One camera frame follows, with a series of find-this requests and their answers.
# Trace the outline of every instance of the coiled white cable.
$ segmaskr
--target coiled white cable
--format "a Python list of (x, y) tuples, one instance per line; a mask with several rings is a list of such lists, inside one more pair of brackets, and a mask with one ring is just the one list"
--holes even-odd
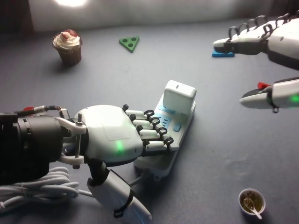
[(0, 186), (0, 213), (7, 212), (27, 202), (61, 203), (78, 195), (93, 197), (84, 190), (76, 189), (78, 182), (71, 182), (65, 167), (50, 169), (46, 176), (24, 183)]

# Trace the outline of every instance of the green triangular block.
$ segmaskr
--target green triangular block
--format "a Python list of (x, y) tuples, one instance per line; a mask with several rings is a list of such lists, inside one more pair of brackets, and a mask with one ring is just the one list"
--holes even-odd
[(137, 46), (137, 43), (139, 42), (138, 36), (133, 37), (127, 37), (127, 38), (121, 38), (120, 44), (124, 46), (126, 49), (128, 49), (131, 53), (135, 50), (135, 47)]

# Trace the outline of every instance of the white power strip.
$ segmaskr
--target white power strip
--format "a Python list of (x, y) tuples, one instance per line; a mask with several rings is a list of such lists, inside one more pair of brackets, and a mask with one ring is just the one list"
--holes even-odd
[[(165, 108), (163, 106), (163, 97), (164, 95), (162, 95), (155, 109), (155, 117), (159, 117), (161, 124), (167, 128), (168, 133), (174, 140), (173, 144), (178, 144), (181, 147), (181, 143), (194, 116), (195, 102), (192, 105), (190, 114), (185, 115)], [(138, 157), (134, 161), (134, 165), (141, 170), (149, 169), (154, 175), (155, 181), (160, 181), (162, 177), (166, 177), (169, 174), (177, 154), (178, 150), (165, 155)]]

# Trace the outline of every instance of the frosting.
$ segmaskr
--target frosting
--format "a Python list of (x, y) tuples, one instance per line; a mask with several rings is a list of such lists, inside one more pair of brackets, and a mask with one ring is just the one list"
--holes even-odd
[(54, 46), (71, 50), (75, 46), (80, 45), (80, 37), (73, 30), (66, 30), (61, 32), (53, 40)]

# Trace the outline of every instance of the gray tablecloth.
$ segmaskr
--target gray tablecloth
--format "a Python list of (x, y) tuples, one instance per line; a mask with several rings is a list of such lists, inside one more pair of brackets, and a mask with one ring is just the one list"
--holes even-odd
[[(155, 188), (135, 186), (155, 224), (299, 223), (298, 110), (250, 110), (240, 97), (257, 82), (298, 76), (265, 54), (211, 58), (213, 41), (243, 21), (84, 30), (82, 61), (64, 69), (54, 33), (0, 43), (0, 111), (59, 105), (71, 115), (87, 106), (128, 104), (154, 109), (169, 80), (197, 89), (195, 116), (169, 177)], [(140, 36), (133, 54), (119, 38)], [(51, 167), (64, 166), (59, 162)], [(85, 185), (88, 167), (70, 170)], [(136, 177), (132, 163), (113, 168)], [(238, 195), (255, 188), (266, 199), (263, 220), (243, 215)], [(116, 223), (85, 196), (61, 205), (29, 204), (0, 216), (4, 224)]]

